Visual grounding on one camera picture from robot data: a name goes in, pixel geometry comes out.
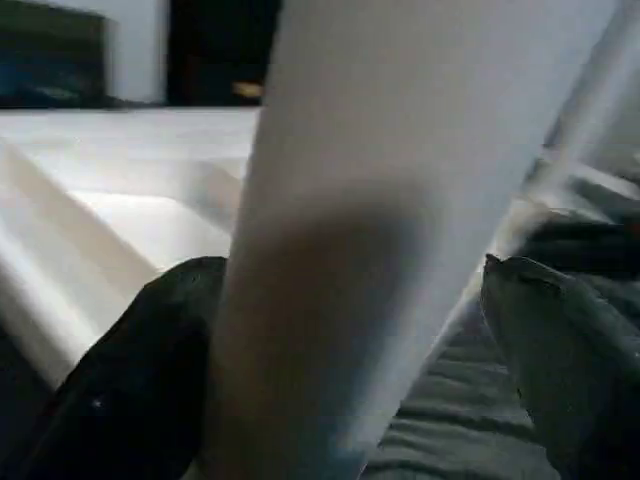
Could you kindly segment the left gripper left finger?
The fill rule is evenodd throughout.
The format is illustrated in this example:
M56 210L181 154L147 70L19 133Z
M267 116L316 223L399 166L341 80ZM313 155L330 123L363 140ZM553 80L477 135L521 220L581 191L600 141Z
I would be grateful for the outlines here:
M201 446L226 264L192 258L142 287L16 447L16 478L184 477Z

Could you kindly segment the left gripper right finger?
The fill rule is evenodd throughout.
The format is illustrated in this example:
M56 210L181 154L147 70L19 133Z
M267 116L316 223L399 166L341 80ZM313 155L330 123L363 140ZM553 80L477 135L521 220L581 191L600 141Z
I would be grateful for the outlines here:
M488 256L480 298L560 476L638 478L638 283Z

